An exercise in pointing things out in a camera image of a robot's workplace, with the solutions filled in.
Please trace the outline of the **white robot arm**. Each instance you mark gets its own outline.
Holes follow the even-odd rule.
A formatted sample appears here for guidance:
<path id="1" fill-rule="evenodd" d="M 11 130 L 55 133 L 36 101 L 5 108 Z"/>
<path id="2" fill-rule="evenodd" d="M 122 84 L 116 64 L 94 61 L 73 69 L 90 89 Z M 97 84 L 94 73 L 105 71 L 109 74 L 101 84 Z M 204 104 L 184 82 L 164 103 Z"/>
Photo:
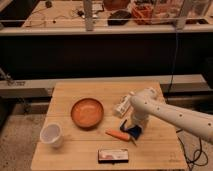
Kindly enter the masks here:
<path id="1" fill-rule="evenodd" d="M 130 98 L 134 125 L 142 125 L 149 115 L 153 115 L 213 144 L 213 115 L 168 105 L 156 98 L 157 91 L 153 88 L 146 88 Z"/>

